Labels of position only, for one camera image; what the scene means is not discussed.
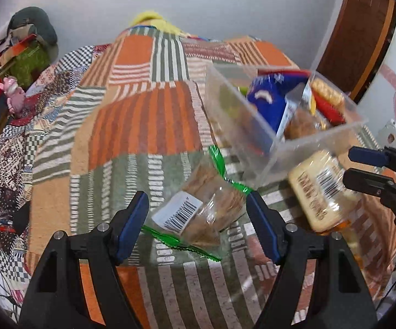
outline orange fabric patch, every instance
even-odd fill
[[[166,83],[99,111],[89,142],[89,169],[120,154],[171,155],[201,148],[188,85]]]
[[[285,54],[277,49],[272,43],[256,41],[255,42],[257,49],[266,59],[269,65],[277,65],[277,66],[290,66],[291,63],[285,57]]]
[[[98,300],[96,299],[96,294],[94,293],[90,267],[87,263],[81,263],[79,268],[81,271],[82,287],[84,289],[85,301],[87,302],[90,318],[95,322],[105,325],[101,310],[99,308]],[[134,313],[142,324],[142,327],[149,329],[149,321],[146,315],[145,305],[143,303],[142,292],[140,290],[137,268],[116,267],[116,270]]]
[[[153,52],[152,37],[131,35],[124,39],[116,59],[116,65],[136,65],[148,63]]]

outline plastic container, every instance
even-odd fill
[[[346,124],[315,135],[280,141],[238,87],[248,87],[258,70],[293,70],[292,67],[211,65],[207,69],[204,106],[212,126],[219,129],[243,164],[242,182],[257,189],[285,179],[288,172],[318,150],[339,155],[352,146],[355,133],[368,121],[357,112],[356,104],[344,95],[342,110]],[[342,92],[318,72],[312,72],[335,90]]]

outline patterned blanket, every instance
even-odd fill
[[[112,45],[87,46],[43,72],[28,91],[24,115],[0,136],[0,271],[21,302],[51,235],[90,231],[145,191],[151,210],[178,191],[202,149],[217,143],[227,172],[243,169],[215,135],[203,107],[211,63],[293,63],[272,44],[250,37],[209,42],[152,27],[123,32]],[[358,136],[374,147],[367,129]],[[305,223],[286,181],[261,188],[286,221]],[[5,221],[31,200],[21,236]],[[376,204],[351,215],[363,246],[366,280],[375,296],[390,271],[396,244],[392,216]],[[278,272],[247,214],[221,232],[221,262],[167,248],[141,233],[118,268],[145,328],[251,328]],[[294,322],[309,304],[315,262],[309,261]],[[87,265],[81,264],[91,317],[102,322]]]

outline pink stuffed toy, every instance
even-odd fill
[[[4,82],[0,83],[0,90],[3,90],[7,97],[9,112],[15,115],[15,117],[20,117],[26,94],[24,90],[18,86],[17,79],[13,76],[4,78]]]

